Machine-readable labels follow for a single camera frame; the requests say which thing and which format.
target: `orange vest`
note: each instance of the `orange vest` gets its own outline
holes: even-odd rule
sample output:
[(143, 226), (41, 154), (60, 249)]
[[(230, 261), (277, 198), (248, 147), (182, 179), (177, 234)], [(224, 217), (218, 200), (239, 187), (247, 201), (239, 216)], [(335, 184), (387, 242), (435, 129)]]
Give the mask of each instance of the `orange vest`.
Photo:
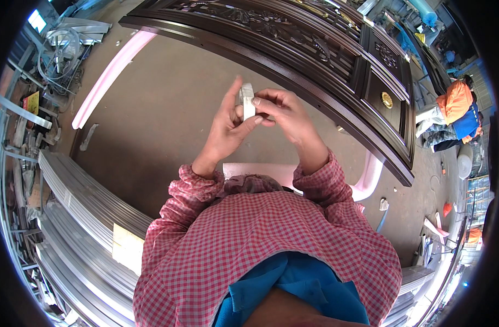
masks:
[(437, 103), (446, 124), (449, 125), (464, 116), (473, 103), (473, 96), (466, 84), (455, 81), (447, 88), (446, 94), (437, 98)]
[[(475, 132), (475, 136), (477, 136), (478, 134), (480, 134), (480, 131), (482, 130), (482, 127), (477, 127), (477, 131)], [(469, 141), (473, 140), (473, 138), (471, 136), (466, 136), (465, 138), (462, 138), (462, 143), (466, 144), (468, 143)]]

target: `window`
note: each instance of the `window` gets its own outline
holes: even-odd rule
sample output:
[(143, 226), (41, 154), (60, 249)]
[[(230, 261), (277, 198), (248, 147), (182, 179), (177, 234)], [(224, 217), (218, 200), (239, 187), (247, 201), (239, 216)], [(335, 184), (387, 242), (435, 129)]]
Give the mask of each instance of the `window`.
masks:
[(37, 10), (31, 13), (31, 16), (28, 18), (28, 22), (31, 24), (31, 27), (36, 28), (40, 33), (44, 27), (46, 26), (46, 22), (42, 19), (42, 16), (38, 13)]

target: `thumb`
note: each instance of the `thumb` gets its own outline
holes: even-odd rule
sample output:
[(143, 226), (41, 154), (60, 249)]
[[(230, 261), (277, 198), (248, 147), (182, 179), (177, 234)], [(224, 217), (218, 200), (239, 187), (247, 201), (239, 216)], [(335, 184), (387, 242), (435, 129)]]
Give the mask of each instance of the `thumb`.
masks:
[(269, 100), (254, 97), (251, 99), (251, 103), (255, 106), (255, 111), (258, 114), (265, 113), (274, 117), (280, 114), (281, 109)]
[(241, 138), (244, 139), (248, 136), (255, 127), (257, 127), (264, 118), (262, 116), (249, 117), (243, 121), (239, 126), (235, 127), (233, 131)]

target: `dark hair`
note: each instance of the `dark hair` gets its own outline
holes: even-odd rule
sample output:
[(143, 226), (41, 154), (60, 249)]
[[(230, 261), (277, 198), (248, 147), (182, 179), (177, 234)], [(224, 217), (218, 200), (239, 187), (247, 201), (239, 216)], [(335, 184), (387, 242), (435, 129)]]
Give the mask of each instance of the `dark hair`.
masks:
[(470, 89), (473, 88), (473, 80), (471, 79), (471, 77), (469, 75), (464, 75), (464, 77), (462, 79), (463, 79), (464, 84), (466, 84), (468, 86), (468, 88), (470, 88)]

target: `checkered sleeve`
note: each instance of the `checkered sleeve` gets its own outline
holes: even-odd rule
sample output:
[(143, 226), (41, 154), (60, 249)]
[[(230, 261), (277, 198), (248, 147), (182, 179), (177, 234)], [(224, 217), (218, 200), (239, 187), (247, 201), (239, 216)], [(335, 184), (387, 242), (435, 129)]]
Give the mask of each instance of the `checkered sleeve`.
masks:
[(196, 175), (190, 165), (182, 165), (179, 176), (180, 180), (174, 180), (169, 185), (168, 193), (172, 198), (162, 206), (161, 217), (154, 220), (146, 232), (142, 272), (133, 296), (133, 310), (137, 319), (142, 316), (146, 293), (153, 291), (144, 289), (144, 286), (152, 278), (161, 260), (224, 186), (224, 176), (219, 171), (215, 171), (213, 180), (206, 180)]
[(293, 186), (304, 192), (304, 197), (323, 209), (337, 202), (351, 202), (351, 187), (344, 180), (344, 172), (335, 154), (328, 149), (330, 160), (311, 175), (304, 175), (299, 165), (293, 173)]

